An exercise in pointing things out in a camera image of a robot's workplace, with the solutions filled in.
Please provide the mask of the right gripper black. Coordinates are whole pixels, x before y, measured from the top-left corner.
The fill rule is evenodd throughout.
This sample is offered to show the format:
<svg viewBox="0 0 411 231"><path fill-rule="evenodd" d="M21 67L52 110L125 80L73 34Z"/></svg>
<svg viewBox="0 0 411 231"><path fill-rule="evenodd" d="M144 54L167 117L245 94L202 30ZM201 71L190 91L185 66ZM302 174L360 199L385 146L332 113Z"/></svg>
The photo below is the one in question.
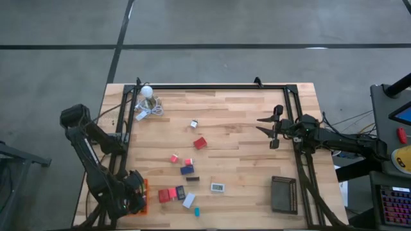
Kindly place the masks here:
<svg viewBox="0 0 411 231"><path fill-rule="evenodd" d="M259 122L264 123L277 123L277 132L283 136L284 139L290 140L297 136L295 123L288 119L280 120L280 116L283 114L283 106L277 105L274 107L273 114L268 118L257 119ZM257 127L258 130L267 135L270 141L270 149L277 149L279 147L279 139L277 133L274 130L269 130L263 127Z"/></svg>

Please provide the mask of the orange plastic basket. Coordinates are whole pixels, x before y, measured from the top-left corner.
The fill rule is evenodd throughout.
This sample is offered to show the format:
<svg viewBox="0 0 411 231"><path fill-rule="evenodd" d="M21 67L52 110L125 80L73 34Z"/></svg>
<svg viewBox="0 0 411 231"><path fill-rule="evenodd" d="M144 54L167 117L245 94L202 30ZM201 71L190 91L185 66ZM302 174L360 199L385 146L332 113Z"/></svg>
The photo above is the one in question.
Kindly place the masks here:
<svg viewBox="0 0 411 231"><path fill-rule="evenodd" d="M149 184L148 184L148 180L144 179L144 191L143 191L143 199L146 203L145 207L143 207L138 213L136 214L129 214L128 216L145 216L148 214L148 206L149 206L149 200L150 200L150 196L149 196Z"/></svg>

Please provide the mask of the light grey digital thermometer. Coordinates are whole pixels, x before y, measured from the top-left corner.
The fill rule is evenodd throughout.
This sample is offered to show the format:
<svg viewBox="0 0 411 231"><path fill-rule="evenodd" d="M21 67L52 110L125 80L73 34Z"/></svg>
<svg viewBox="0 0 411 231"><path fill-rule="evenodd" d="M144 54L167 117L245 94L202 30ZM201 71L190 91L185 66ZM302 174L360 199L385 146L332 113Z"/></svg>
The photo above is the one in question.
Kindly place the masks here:
<svg viewBox="0 0 411 231"><path fill-rule="evenodd" d="M195 199L195 195L193 193L188 193L182 203L182 206L189 209L191 205L193 204L193 201Z"/></svg>

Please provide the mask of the dark grey plastic basket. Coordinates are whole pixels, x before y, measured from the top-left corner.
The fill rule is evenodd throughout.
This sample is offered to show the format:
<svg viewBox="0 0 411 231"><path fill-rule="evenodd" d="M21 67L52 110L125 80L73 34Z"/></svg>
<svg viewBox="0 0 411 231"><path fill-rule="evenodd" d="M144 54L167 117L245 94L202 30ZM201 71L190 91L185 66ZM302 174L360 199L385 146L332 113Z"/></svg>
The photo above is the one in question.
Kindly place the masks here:
<svg viewBox="0 0 411 231"><path fill-rule="evenodd" d="M298 215L296 179L272 176L270 192L273 212Z"/></svg>

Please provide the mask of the white light bulb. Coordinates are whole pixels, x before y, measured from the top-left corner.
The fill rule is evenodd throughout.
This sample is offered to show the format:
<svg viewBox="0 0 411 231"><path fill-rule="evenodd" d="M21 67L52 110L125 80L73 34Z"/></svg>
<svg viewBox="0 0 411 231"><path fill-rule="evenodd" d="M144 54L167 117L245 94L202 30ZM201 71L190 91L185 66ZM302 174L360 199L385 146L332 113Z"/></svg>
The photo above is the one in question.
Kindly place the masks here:
<svg viewBox="0 0 411 231"><path fill-rule="evenodd" d="M141 100L141 106L143 108L149 108L150 110L157 106L157 98L153 94L153 89L145 85L141 88L141 95L143 99Z"/></svg>

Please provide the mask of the dark grey equipment cart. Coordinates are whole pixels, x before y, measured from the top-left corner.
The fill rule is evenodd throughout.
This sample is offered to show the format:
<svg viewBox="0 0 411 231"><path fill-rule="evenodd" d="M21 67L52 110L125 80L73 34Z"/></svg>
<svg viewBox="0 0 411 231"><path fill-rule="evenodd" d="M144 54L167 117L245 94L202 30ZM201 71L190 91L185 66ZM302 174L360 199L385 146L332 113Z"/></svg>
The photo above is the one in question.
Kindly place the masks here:
<svg viewBox="0 0 411 231"><path fill-rule="evenodd" d="M370 87L376 122L376 134L387 147L381 171L370 172L372 201L376 228L382 231L411 231L411 174L401 172L393 163L395 150L411 145L411 138L403 144L397 129L402 127L411 135L411 120L402 123L394 117L411 109L411 90L405 89L395 98L386 95L383 85Z"/></svg>

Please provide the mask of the grey metal stand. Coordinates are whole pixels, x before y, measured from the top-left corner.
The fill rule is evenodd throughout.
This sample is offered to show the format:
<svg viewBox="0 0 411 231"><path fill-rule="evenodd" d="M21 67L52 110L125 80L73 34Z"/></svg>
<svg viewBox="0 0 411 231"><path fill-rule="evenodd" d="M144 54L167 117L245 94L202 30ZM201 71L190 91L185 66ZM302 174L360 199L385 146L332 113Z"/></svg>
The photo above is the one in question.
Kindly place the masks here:
<svg viewBox="0 0 411 231"><path fill-rule="evenodd" d="M0 231L10 227L30 166L49 167L50 163L50 158L18 150L0 141Z"/></svg>

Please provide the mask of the tablet with blue screen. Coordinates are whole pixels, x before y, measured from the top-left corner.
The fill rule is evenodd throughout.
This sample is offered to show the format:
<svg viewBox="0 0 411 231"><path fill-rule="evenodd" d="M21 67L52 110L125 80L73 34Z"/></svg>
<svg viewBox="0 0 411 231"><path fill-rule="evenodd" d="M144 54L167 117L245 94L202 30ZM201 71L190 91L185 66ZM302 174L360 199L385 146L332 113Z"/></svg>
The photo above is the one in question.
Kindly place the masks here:
<svg viewBox="0 0 411 231"><path fill-rule="evenodd" d="M391 112L389 119L411 126L411 101Z"/></svg>

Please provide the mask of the black pole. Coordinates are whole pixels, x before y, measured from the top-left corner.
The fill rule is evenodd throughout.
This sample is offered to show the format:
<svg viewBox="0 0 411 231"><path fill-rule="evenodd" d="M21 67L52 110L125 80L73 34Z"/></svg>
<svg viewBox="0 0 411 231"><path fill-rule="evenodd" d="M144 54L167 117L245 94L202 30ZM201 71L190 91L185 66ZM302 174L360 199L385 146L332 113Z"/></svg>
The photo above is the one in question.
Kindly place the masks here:
<svg viewBox="0 0 411 231"><path fill-rule="evenodd" d="M411 73L402 77L402 79L392 85L383 85L383 91L390 98L397 98L407 88L411 87Z"/></svg>

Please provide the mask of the yellow round object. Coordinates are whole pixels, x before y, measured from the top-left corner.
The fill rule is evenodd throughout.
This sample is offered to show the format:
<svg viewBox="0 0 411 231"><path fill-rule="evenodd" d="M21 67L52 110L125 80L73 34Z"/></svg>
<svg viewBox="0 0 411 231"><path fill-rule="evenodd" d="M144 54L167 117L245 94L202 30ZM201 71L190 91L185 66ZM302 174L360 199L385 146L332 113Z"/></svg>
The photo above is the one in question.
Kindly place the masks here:
<svg viewBox="0 0 411 231"><path fill-rule="evenodd" d="M411 175L411 145L394 150L391 159L400 172Z"/></svg>

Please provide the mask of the backlit keyboard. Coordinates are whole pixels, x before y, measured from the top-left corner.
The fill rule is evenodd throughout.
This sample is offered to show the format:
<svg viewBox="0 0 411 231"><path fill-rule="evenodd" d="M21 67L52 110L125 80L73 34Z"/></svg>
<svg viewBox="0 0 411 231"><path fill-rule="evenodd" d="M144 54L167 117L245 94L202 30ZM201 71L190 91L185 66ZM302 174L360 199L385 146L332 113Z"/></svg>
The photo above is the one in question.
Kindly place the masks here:
<svg viewBox="0 0 411 231"><path fill-rule="evenodd" d="M379 192L384 225L411 228L411 189L380 186Z"/></svg>

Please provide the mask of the black aluminium table frame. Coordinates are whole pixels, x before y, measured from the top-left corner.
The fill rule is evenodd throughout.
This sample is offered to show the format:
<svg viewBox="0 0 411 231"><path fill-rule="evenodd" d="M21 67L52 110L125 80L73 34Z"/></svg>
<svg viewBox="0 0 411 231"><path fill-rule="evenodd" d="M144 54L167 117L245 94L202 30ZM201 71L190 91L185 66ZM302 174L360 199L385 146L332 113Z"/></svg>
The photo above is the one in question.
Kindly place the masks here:
<svg viewBox="0 0 411 231"><path fill-rule="evenodd" d="M151 229L294 229L306 228L306 207L298 199L298 215L273 212L271 178L297 178L297 159L290 140L281 139L270 149L266 134L257 129L277 105L284 115L297 106L291 85L250 84L156 85L163 115L130 122L131 135L126 168L139 171L149 184L148 214L118 219L117 228ZM192 120L198 126L192 128ZM197 150L193 142L203 137L207 146ZM173 154L179 157L172 163ZM193 159L194 173L181 175L185 160ZM199 176L196 182L186 177ZM225 191L211 191L211 184ZM183 185L195 199L189 209L184 200L160 203L158 191ZM200 216L195 216L195 208Z"/></svg>

